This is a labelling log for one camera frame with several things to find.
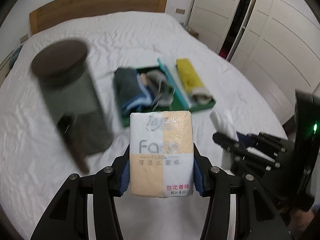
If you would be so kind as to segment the right wooden nightstand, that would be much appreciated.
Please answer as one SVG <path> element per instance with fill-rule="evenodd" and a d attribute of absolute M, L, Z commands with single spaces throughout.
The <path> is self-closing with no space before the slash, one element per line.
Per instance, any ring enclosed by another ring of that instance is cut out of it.
<path fill-rule="evenodd" d="M 196 32 L 195 30 L 193 29 L 186 29 L 186 31 L 194 38 L 198 39 L 199 38 L 199 33 Z"/>

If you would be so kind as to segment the yellow rolled cloth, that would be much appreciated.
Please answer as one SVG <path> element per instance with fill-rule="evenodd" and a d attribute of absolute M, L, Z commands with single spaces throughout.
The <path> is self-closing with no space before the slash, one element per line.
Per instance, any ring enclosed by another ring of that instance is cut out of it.
<path fill-rule="evenodd" d="M 212 94 L 203 84 L 189 59 L 177 59 L 176 68 L 183 88 L 190 99 L 199 105 L 206 105 L 212 101 Z"/>

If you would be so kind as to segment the wooden headboard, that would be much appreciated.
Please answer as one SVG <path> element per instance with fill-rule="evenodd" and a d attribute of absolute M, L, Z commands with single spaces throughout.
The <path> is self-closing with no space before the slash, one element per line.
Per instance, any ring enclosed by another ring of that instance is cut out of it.
<path fill-rule="evenodd" d="M 35 35 L 62 22 L 115 12 L 164 13 L 166 6 L 167 0 L 54 0 L 29 14 L 30 30 Z"/>

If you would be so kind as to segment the clear zip bag blue edge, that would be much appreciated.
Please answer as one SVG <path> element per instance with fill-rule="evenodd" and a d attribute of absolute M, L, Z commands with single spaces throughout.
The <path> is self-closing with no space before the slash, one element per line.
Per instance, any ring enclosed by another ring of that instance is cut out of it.
<path fill-rule="evenodd" d="M 174 87 L 175 95 L 180 101 L 183 109 L 191 109 L 191 100 L 185 92 L 177 72 L 176 62 L 172 56 L 159 56 L 157 59 L 161 71 L 166 75 L 168 82 Z"/>

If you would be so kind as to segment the white tissue pack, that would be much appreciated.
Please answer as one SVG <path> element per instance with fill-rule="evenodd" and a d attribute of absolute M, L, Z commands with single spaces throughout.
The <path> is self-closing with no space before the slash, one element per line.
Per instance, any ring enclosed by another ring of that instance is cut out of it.
<path fill-rule="evenodd" d="M 223 133 L 235 141 L 239 140 L 229 109 L 213 110 L 210 113 L 210 119 L 217 132 Z"/>

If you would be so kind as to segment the dark grey lidded jug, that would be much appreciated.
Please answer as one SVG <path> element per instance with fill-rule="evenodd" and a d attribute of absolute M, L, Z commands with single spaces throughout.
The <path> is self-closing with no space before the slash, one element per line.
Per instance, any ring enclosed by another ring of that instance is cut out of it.
<path fill-rule="evenodd" d="M 113 141 L 87 57 L 84 41 L 66 39 L 45 47 L 30 65 L 51 119 L 84 174 L 89 173 L 86 157 L 104 152 Z"/>

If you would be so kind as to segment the white bed sheet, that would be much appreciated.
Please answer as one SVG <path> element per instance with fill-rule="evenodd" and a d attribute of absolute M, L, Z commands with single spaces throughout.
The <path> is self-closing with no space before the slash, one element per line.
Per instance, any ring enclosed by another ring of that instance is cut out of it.
<path fill-rule="evenodd" d="M 88 158 L 92 174 L 112 164 L 130 140 L 114 98 L 114 71 L 154 66 L 160 56 L 188 58 L 215 98 L 217 110 L 232 118 L 237 131 L 285 137 L 277 117 L 252 84 L 173 17 L 119 12 L 61 23 L 29 38 L 1 86 L 1 205 L 24 239 L 31 238 L 65 179 L 78 171 L 30 71 L 39 51 L 67 38 L 80 38 L 88 45 L 88 66 L 114 134 L 106 152 Z"/>

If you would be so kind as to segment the teal cloth on nightstand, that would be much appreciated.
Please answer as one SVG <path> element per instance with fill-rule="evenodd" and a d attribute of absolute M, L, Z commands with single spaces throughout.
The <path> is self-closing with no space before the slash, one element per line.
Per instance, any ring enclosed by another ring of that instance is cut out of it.
<path fill-rule="evenodd" d="M 20 51 L 21 51 L 22 47 L 23 47 L 23 46 L 20 45 L 20 46 L 13 52 L 13 54 L 12 54 L 12 56 L 11 56 L 11 58 L 10 58 L 10 61 L 9 61 L 9 68 L 10 68 L 10 69 L 13 68 L 13 66 L 14 66 L 14 64 L 15 64 L 15 62 L 16 62 L 19 54 L 20 54 Z"/>

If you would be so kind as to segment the grey folded cloth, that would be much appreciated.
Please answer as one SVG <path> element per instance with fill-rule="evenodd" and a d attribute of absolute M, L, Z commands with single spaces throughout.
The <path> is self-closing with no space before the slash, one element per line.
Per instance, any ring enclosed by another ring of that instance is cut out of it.
<path fill-rule="evenodd" d="M 152 70 L 147 73 L 140 74 L 143 85 L 152 95 L 151 106 L 153 109 L 157 107 L 170 107 L 174 100 L 174 87 L 172 87 L 166 75 L 160 70 Z"/>

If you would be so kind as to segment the white wardrobe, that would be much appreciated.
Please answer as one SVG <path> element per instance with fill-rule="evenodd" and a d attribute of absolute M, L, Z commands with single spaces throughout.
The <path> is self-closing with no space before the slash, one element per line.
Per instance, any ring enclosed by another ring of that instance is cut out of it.
<path fill-rule="evenodd" d="M 252 83 L 278 120 L 319 89 L 319 21 L 304 0 L 194 0 L 189 27 Z"/>

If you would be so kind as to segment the green tray box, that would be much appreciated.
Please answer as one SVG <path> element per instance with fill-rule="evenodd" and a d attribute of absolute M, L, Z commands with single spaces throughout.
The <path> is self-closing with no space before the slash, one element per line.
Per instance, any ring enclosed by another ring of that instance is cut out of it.
<path fill-rule="evenodd" d="M 114 72 L 114 91 L 118 112 L 124 127 L 130 125 L 130 114 L 163 111 L 190 111 L 210 109 L 215 100 L 202 105 L 195 101 L 186 103 L 177 87 L 159 66 L 130 68 L 119 67 Z"/>

